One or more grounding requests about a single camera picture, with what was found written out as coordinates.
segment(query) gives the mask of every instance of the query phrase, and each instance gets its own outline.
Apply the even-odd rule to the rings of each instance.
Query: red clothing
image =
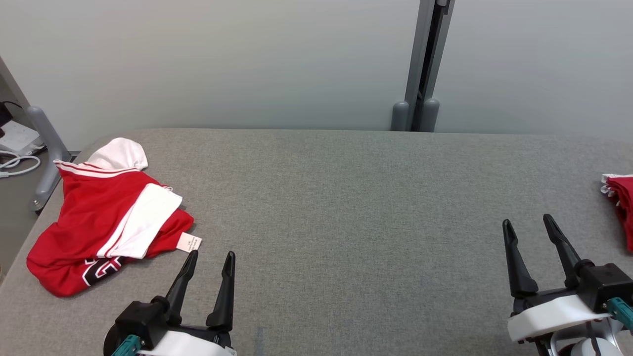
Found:
[[[633,252],[633,214],[631,209],[631,193],[633,193],[633,176],[604,174],[606,185],[602,192],[616,202],[616,213],[627,236],[627,250]]]
[[[27,267],[56,296],[79,293],[132,259],[176,249],[193,224],[178,208],[182,198],[141,172],[147,159],[138,143],[114,139],[85,163],[55,164],[64,204]]]

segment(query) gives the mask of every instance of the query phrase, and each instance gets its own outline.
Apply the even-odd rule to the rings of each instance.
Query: floor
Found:
[[[48,152],[39,158],[43,163],[48,162]],[[13,170],[31,167],[31,161],[24,161]],[[37,215],[28,210],[28,202],[43,173],[44,166],[40,165],[33,172],[0,179],[0,279],[9,271],[37,220]]]

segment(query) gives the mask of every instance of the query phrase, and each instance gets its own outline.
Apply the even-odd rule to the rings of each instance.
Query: folded clothing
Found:
[[[71,296],[133,259],[176,249],[194,219],[182,198],[144,172],[140,144],[116,138],[80,164],[54,161],[63,179],[60,217],[27,257],[29,271],[56,296]]]
[[[627,236],[627,250],[633,252],[633,213],[631,193],[633,193],[633,175],[603,174],[604,186],[600,191],[615,202],[616,213]]]

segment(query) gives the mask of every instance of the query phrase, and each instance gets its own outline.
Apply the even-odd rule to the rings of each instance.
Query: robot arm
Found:
[[[194,275],[196,250],[191,251],[166,296],[149,303],[132,302],[116,318],[103,344],[104,356],[235,356],[229,332],[233,330],[235,253],[229,252],[222,269],[222,285],[206,326],[182,325],[180,310]]]
[[[558,250],[565,288],[539,291],[523,262],[509,220],[503,222],[510,294],[508,319],[513,341],[534,343],[539,355],[621,356],[615,335],[633,329],[633,280],[615,264],[581,260],[552,216],[543,216],[549,240]],[[581,341],[559,347],[561,341]]]

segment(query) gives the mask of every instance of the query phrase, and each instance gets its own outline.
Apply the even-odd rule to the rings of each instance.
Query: gray fabric surface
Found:
[[[231,335],[240,356],[536,355],[506,332],[505,218],[541,289],[563,286],[544,213],[582,257],[633,275],[613,205],[599,192],[600,174],[633,173],[631,144],[320,130],[123,136],[143,145],[146,172],[184,197],[203,238],[185,323],[204,324],[226,253],[237,254]],[[128,265],[57,299],[25,257],[61,203],[58,188],[0,286],[0,355],[99,355],[117,315],[164,294],[186,257]]]

